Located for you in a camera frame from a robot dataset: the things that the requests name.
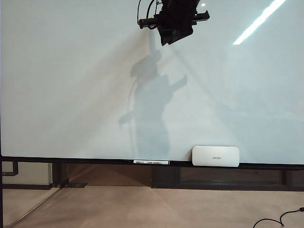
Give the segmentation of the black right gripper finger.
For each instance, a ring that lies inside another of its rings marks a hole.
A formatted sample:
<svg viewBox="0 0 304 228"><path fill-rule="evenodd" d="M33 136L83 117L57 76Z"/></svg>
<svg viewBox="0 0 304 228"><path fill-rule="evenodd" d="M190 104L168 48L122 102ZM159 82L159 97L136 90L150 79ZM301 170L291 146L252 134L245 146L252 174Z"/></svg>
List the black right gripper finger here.
<svg viewBox="0 0 304 228"><path fill-rule="evenodd" d="M176 41L176 30L159 27L161 45L170 45Z"/></svg>
<svg viewBox="0 0 304 228"><path fill-rule="evenodd" d="M192 34L193 34L193 28L192 28L192 23L190 23L182 28L175 30L175 39L183 39Z"/></svg>

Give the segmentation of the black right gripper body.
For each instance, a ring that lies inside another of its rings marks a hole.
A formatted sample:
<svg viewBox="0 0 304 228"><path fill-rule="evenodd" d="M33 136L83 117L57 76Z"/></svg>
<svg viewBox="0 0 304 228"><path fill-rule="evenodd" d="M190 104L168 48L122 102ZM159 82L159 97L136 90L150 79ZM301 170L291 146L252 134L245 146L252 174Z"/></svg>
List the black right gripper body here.
<svg viewBox="0 0 304 228"><path fill-rule="evenodd" d="M198 13L195 9L168 10L163 9L153 18L140 19L140 29L147 27L164 27L166 29L183 30L197 22L206 21L210 18L208 11Z"/></svg>

